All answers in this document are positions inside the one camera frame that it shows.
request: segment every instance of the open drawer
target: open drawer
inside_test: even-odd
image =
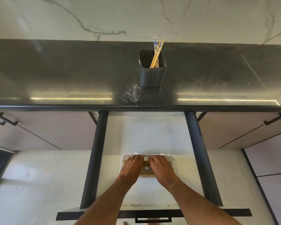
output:
[[[81,205],[59,212],[56,220],[78,219],[119,174],[123,154],[170,154],[179,177],[196,192],[223,206],[194,112],[100,113]],[[248,208],[224,209],[231,216],[252,216]],[[186,221],[172,195],[155,178],[139,178],[124,197],[121,219]]]

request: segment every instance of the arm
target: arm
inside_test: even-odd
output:
[[[184,184],[164,156],[149,158],[159,183],[175,198],[187,224],[240,225],[236,219]]]
[[[116,224],[123,199],[138,179],[143,159],[144,157],[139,155],[128,158],[115,182],[96,199],[75,225]]]

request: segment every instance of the dark gray plastic container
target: dark gray plastic container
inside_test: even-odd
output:
[[[167,64],[165,63],[165,58],[160,52],[158,61],[159,68],[150,68],[154,57],[154,50],[140,50],[139,52],[139,63],[140,63],[140,81],[144,88],[148,87],[160,87],[162,83],[163,76],[165,74],[165,68]]]

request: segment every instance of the white marble wall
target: white marble wall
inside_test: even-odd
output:
[[[0,38],[281,44],[281,0],[0,0]]]

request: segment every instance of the forearm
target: forearm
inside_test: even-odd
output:
[[[96,199],[75,225],[116,224],[121,204],[129,189],[129,185],[123,180],[117,179],[105,193]]]
[[[188,224],[240,224],[218,206],[210,203],[205,197],[188,187],[179,178],[173,181],[167,189],[175,198]]]

